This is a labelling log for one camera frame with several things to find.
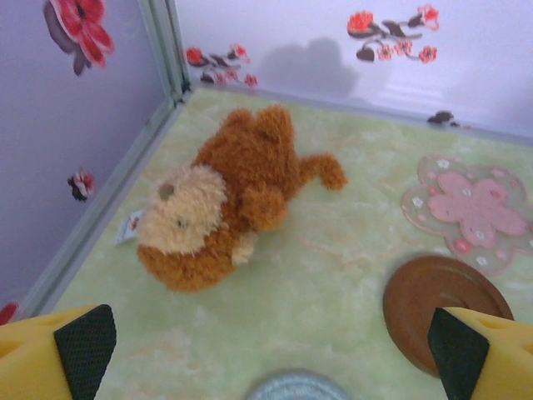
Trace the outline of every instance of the brown round plate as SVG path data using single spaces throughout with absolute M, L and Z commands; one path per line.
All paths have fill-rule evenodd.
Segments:
M 439 376 L 427 333 L 435 308 L 462 307 L 514 319 L 498 289 L 454 258 L 424 256 L 399 267 L 386 285 L 383 315 L 392 341 L 422 371 Z

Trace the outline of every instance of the brown plush toy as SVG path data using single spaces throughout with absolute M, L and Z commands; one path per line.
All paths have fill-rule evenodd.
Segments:
M 212 287 L 250 259 L 257 233 L 278 228 L 316 175 L 328 189 L 346 185 L 331 154 L 296 155 L 288 110 L 236 109 L 190 167 L 158 186 L 138 224 L 138 257 L 171 290 Z

